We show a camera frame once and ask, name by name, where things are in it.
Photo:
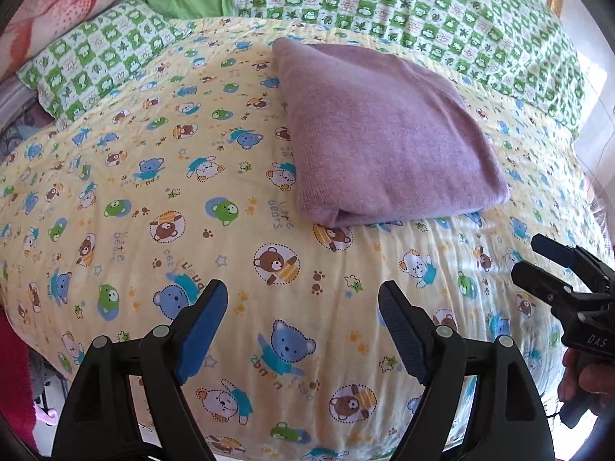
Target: blue gripper pad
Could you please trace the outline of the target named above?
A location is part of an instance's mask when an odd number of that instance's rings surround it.
[[[175,369],[181,385],[201,369],[227,307],[228,292],[224,283],[220,283],[181,346],[180,361]]]
[[[406,300],[406,303],[412,309],[410,302]],[[393,338],[399,357],[404,363],[406,372],[425,386],[430,377],[426,365],[425,348],[402,308],[391,294],[387,283],[384,283],[378,292],[378,308],[389,334]]]

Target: purple folded towel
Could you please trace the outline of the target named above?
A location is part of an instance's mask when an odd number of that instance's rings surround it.
[[[368,48],[273,44],[298,204],[327,227],[434,218],[507,201],[476,122],[442,76]]]

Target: bear print bedsheet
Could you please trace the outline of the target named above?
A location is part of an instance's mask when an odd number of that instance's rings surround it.
[[[2,168],[0,287],[17,334],[70,379],[97,335],[142,337],[221,279],[228,310],[183,387],[213,452],[377,459],[398,444],[422,394],[377,309],[380,284],[393,279],[465,337],[512,335],[548,403],[561,329],[509,273],[525,258],[579,285],[532,253],[538,232],[607,258],[568,130],[370,36],[241,18],[189,25],[191,36],[80,123],[42,130]],[[511,201],[350,229],[306,222],[271,52],[280,36],[376,48],[454,81],[509,176]],[[132,384],[139,421],[152,428],[143,387]]]

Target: hand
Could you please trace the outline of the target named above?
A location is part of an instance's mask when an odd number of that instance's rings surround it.
[[[558,397],[560,402],[569,402],[579,387],[590,393],[600,394],[600,400],[592,407],[592,413],[599,416],[605,405],[615,399],[615,366],[590,364],[578,375],[576,368],[579,357],[580,352],[572,348],[568,348],[564,354],[562,364],[566,370],[557,388]]]

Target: paw print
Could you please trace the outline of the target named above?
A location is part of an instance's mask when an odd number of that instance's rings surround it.
[[[367,355],[368,353],[370,353],[370,346],[367,343],[359,343],[357,345],[357,352],[361,353],[362,355]]]

